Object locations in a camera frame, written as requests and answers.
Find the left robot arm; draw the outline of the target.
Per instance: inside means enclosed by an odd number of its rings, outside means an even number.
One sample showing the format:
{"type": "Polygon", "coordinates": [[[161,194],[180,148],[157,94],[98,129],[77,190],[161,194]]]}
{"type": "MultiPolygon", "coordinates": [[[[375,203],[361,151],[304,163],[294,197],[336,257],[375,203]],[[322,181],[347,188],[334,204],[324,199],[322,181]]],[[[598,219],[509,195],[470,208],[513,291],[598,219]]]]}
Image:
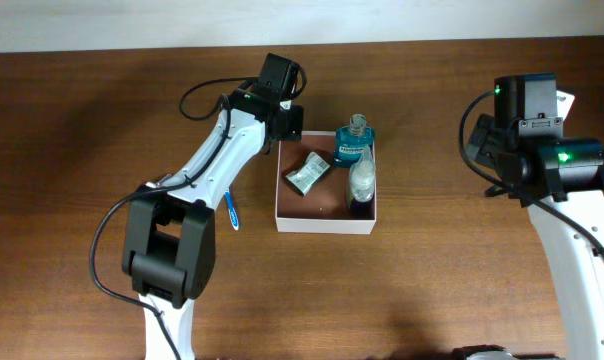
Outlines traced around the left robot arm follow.
{"type": "Polygon", "coordinates": [[[130,202],[122,270],[145,307],[146,358],[191,359],[192,317],[216,260],[215,211],[244,165],[272,142],[301,137],[306,85],[296,62],[268,54],[258,77],[218,101],[218,119],[175,174],[130,202]]]}

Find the clear spray bottle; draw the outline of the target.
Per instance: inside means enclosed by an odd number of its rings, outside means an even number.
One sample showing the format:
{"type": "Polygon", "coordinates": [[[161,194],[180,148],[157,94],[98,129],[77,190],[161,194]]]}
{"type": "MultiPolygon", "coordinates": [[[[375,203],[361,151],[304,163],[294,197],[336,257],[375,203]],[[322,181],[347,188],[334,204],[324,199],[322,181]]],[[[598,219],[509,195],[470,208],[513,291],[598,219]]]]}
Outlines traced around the clear spray bottle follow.
{"type": "Polygon", "coordinates": [[[363,148],[360,159],[349,170],[346,202],[355,218],[367,218],[375,195],[376,166],[371,147],[363,148]]]}

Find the green white soap box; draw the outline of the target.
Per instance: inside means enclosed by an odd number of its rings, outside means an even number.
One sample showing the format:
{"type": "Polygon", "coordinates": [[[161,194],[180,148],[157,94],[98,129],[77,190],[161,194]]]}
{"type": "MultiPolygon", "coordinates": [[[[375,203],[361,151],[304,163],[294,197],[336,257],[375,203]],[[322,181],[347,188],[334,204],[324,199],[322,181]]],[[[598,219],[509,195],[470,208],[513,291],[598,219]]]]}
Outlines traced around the green white soap box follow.
{"type": "Polygon", "coordinates": [[[328,173],[330,165],[316,152],[310,152],[304,164],[285,175],[285,180],[301,196],[305,196],[320,178],[328,173]]]}

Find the blue mouthwash bottle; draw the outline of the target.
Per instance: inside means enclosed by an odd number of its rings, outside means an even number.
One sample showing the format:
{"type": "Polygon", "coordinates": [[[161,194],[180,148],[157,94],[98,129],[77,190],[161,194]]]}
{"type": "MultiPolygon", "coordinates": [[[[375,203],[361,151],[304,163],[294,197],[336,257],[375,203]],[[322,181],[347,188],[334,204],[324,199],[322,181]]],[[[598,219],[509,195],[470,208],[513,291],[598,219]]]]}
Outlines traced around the blue mouthwash bottle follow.
{"type": "Polygon", "coordinates": [[[335,133],[334,165],[348,168],[356,163],[366,146],[373,147],[375,137],[375,130],[367,125],[364,115],[352,115],[349,124],[335,133]]]}

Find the blue white toothbrush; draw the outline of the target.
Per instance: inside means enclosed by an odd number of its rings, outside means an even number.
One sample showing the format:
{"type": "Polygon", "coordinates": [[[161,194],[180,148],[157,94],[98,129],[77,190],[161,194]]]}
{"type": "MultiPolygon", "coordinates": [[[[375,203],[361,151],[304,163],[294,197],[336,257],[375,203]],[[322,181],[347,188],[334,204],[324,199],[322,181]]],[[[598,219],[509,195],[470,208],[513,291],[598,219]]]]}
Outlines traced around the blue white toothbrush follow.
{"type": "Polygon", "coordinates": [[[235,209],[232,194],[229,189],[227,189],[225,192],[225,200],[227,203],[227,209],[231,225],[235,231],[238,231],[240,228],[239,217],[235,209]]]}

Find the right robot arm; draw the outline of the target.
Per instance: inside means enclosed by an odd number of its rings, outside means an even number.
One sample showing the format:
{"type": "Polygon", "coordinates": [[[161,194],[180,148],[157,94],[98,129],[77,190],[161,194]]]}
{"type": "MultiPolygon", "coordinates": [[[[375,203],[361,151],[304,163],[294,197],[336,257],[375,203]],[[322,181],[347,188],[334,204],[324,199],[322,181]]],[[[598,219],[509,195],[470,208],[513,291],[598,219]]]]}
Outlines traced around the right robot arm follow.
{"type": "Polygon", "coordinates": [[[575,99],[552,73],[498,77],[494,112],[458,136],[463,162],[527,210],[544,250],[570,359],[604,359],[604,145],[567,137],[575,99]]]}

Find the blue disposable razor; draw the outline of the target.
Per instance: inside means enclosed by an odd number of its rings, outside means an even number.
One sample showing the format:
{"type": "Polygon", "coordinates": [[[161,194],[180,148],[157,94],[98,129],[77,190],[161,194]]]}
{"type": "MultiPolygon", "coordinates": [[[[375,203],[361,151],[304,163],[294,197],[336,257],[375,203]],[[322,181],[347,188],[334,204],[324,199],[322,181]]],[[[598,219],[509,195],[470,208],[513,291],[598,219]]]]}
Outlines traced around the blue disposable razor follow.
{"type": "Polygon", "coordinates": [[[162,187],[162,186],[163,186],[163,184],[164,184],[164,183],[165,183],[167,180],[171,179],[172,177],[173,177],[173,175],[172,175],[172,174],[167,174],[167,175],[165,175],[164,177],[162,177],[161,179],[159,179],[159,180],[157,180],[157,181],[155,182],[155,187],[156,187],[156,188],[160,188],[160,187],[162,187]]]}

